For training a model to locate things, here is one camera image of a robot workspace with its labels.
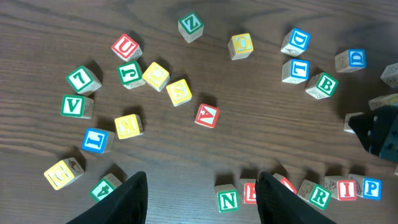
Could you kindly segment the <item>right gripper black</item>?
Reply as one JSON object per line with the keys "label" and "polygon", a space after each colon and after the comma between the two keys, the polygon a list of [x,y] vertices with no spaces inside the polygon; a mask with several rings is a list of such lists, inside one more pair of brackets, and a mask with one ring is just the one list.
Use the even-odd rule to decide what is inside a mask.
{"label": "right gripper black", "polygon": [[378,154],[380,159],[397,162],[397,107],[380,107],[353,116],[348,125],[366,151]]}

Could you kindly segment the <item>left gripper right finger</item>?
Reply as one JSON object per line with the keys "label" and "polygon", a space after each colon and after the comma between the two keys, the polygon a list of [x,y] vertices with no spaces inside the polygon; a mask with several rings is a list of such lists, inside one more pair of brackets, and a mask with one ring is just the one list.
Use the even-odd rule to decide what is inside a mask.
{"label": "left gripper right finger", "polygon": [[259,174],[255,190],[262,224],[335,224],[268,172]]}

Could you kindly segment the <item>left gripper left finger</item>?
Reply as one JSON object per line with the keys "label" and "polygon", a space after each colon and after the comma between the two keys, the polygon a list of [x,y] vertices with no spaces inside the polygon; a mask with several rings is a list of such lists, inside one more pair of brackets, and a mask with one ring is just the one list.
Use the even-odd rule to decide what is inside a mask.
{"label": "left gripper left finger", "polygon": [[139,171],[68,224],[145,224],[147,206],[147,176]]}

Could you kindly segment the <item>red E block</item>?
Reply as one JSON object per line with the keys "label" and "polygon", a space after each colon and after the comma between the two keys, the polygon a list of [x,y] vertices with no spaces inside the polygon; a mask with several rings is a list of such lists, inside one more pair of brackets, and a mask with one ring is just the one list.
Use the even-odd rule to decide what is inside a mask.
{"label": "red E block", "polygon": [[245,205],[255,205],[256,200],[256,179],[240,179],[239,180],[239,196]]}

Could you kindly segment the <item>green R block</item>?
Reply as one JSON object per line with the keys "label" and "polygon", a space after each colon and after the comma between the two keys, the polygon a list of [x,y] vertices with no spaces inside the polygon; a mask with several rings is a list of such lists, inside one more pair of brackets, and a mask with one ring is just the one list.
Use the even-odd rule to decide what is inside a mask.
{"label": "green R block", "polygon": [[325,210],[330,202],[332,193],[321,185],[305,179],[297,195],[320,210]]}

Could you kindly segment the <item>green N block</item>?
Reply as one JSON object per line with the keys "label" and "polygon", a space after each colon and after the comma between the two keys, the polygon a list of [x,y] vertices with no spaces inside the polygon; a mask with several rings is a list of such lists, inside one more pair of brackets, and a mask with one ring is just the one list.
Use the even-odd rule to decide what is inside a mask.
{"label": "green N block", "polygon": [[216,185],[214,187],[218,211],[220,213],[239,210],[239,195],[237,188],[232,184]]}

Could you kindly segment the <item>blue P block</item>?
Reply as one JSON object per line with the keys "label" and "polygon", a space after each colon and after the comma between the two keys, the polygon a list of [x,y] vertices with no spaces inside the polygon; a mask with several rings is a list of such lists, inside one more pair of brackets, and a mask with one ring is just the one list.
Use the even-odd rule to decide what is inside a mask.
{"label": "blue P block", "polygon": [[356,182],[356,194],[370,200],[381,200],[382,181],[363,175],[348,174],[348,178]]}

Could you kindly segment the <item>red I block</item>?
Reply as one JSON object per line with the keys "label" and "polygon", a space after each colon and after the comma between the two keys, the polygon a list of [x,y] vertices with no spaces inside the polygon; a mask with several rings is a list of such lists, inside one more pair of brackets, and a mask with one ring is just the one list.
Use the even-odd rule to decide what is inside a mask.
{"label": "red I block", "polygon": [[339,201],[354,201],[357,199],[356,182],[343,176],[325,176],[324,186],[331,196]]}

